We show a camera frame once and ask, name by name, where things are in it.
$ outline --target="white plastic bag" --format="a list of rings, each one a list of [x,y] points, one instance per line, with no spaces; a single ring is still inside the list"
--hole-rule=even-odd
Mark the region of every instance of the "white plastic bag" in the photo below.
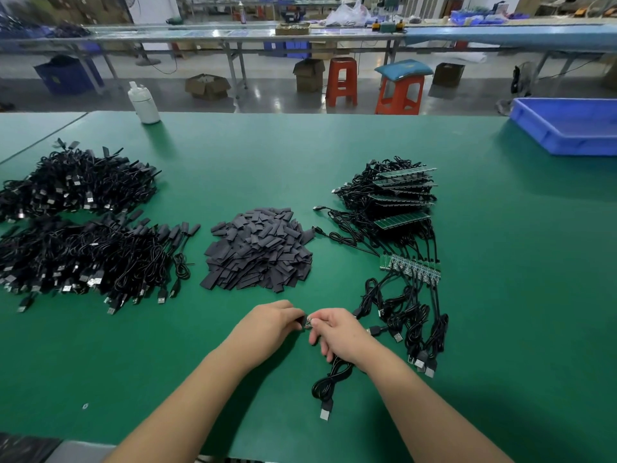
[[[326,26],[364,26],[368,18],[368,10],[360,0],[355,1],[353,8],[346,3],[332,11],[326,18]]]

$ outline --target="blue cushion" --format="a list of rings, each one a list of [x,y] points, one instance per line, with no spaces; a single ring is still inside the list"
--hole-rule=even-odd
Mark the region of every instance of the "blue cushion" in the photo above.
[[[390,81],[398,81],[404,77],[432,75],[433,70],[421,61],[402,60],[375,68],[375,71],[387,77]]]

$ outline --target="green workbench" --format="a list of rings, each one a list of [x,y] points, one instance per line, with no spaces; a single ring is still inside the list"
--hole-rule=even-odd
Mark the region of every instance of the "green workbench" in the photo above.
[[[85,115],[86,112],[0,113],[0,164]]]
[[[162,118],[144,127],[134,113],[95,112],[58,136],[125,147],[131,160],[163,170],[145,216],[202,224],[186,250],[191,280],[165,305],[149,299],[114,316],[95,294],[46,295],[24,314],[0,294],[0,430],[118,443],[255,304],[355,309],[365,280],[384,275],[377,257],[318,236],[308,245],[313,270],[296,288],[206,291],[208,229],[255,207],[291,206],[303,226],[335,230],[312,207],[340,205],[332,188],[371,159],[400,155],[438,168],[433,222],[450,326],[427,381],[518,462],[617,460],[617,160],[552,157],[498,117]],[[0,179],[23,178],[55,138],[2,164]],[[379,324],[377,312],[362,323]],[[380,340],[404,355],[389,335]],[[358,370],[337,385],[330,421],[319,419],[310,389],[327,372],[306,334],[286,343],[239,387],[204,452],[280,463],[408,460]]]

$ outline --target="forearm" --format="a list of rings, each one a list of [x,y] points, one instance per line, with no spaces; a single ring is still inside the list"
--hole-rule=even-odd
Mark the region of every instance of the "forearm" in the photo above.
[[[192,463],[223,406],[248,372],[227,355],[225,343],[208,354],[105,463]]]
[[[511,461],[389,349],[374,348],[362,368],[416,463]]]

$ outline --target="red plastic stool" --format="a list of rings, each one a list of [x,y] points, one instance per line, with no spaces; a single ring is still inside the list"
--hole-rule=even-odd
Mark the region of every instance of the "red plastic stool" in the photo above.
[[[345,79],[339,80],[339,72],[345,70]],[[358,105],[358,70],[354,59],[350,57],[330,60],[328,70],[328,87],[326,100],[328,107],[336,106],[337,97],[351,96],[354,105]]]
[[[422,102],[422,89],[424,88],[424,76],[417,75],[404,77],[394,82],[394,93],[392,97],[384,98],[388,79],[381,78],[380,98],[377,99],[375,113],[382,115],[418,115],[420,113],[420,102]],[[419,84],[418,98],[416,100],[407,99],[409,86]]]

